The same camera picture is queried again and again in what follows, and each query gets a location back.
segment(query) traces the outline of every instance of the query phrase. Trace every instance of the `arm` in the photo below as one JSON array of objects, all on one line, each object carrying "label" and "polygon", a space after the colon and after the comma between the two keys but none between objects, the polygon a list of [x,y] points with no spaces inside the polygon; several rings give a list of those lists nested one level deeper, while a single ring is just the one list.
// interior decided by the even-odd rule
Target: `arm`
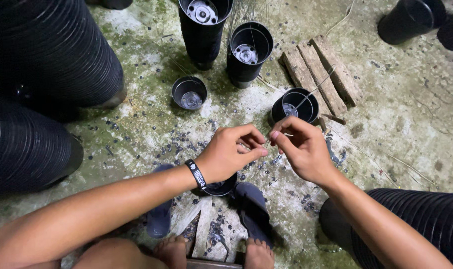
[{"label": "arm", "polygon": [[[267,155],[263,143],[265,138],[253,125],[219,128],[195,162],[206,183],[220,182]],[[0,228],[0,268],[25,268],[59,260],[95,237],[196,187],[187,166],[181,165],[64,198]]]},{"label": "arm", "polygon": [[320,129],[296,117],[288,117],[273,127],[270,137],[271,145],[278,145],[280,154],[286,155],[302,179],[326,191],[386,267],[453,269],[448,259],[429,241],[332,165]]}]

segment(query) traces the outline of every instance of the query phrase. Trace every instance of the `left hand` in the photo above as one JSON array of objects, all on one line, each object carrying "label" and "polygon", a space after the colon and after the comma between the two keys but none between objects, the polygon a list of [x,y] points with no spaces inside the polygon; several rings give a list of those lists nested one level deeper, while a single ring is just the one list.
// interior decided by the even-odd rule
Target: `left hand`
[{"label": "left hand", "polygon": [[248,163],[267,156],[268,150],[262,146],[265,142],[253,124],[220,127],[195,163],[207,184],[224,181]]}]

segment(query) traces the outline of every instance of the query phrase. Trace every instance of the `black flip-flop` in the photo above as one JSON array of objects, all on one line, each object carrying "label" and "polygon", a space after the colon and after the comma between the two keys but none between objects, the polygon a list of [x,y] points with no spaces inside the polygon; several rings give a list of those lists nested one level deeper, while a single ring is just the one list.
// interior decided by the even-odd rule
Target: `black flip-flop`
[{"label": "black flip-flop", "polygon": [[273,248],[270,215],[266,209],[263,193],[252,183],[241,182],[235,187],[235,202],[241,224],[247,229],[248,236],[254,240],[265,241]]},{"label": "black flip-flop", "polygon": [[[171,164],[162,164],[157,166],[152,173],[162,172],[173,168]],[[147,212],[147,234],[153,238],[162,238],[167,236],[170,231],[170,209],[173,199],[151,209]]]}]

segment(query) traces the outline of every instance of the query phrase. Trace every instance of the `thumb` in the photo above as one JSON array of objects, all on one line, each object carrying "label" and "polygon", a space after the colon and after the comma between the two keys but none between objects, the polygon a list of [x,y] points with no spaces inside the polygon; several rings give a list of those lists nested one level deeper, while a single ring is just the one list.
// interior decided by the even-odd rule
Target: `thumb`
[{"label": "thumb", "polygon": [[254,148],[250,150],[250,152],[242,154],[243,161],[245,163],[253,162],[254,160],[258,160],[261,157],[267,156],[268,150],[262,147]]},{"label": "thumb", "polygon": [[286,155],[292,155],[294,154],[294,151],[297,150],[297,147],[295,147],[295,145],[279,131],[274,131],[271,134],[271,140],[275,142]]}]

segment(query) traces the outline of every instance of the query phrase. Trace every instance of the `right hand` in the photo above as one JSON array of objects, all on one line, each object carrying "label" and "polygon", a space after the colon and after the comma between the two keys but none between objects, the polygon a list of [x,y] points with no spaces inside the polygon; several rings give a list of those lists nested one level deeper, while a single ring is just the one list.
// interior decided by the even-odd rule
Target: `right hand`
[{"label": "right hand", "polygon": [[270,139],[271,145],[278,146],[280,154],[286,155],[293,170],[304,180],[324,186],[337,171],[321,130],[302,119],[289,116],[277,122],[270,131]]}]

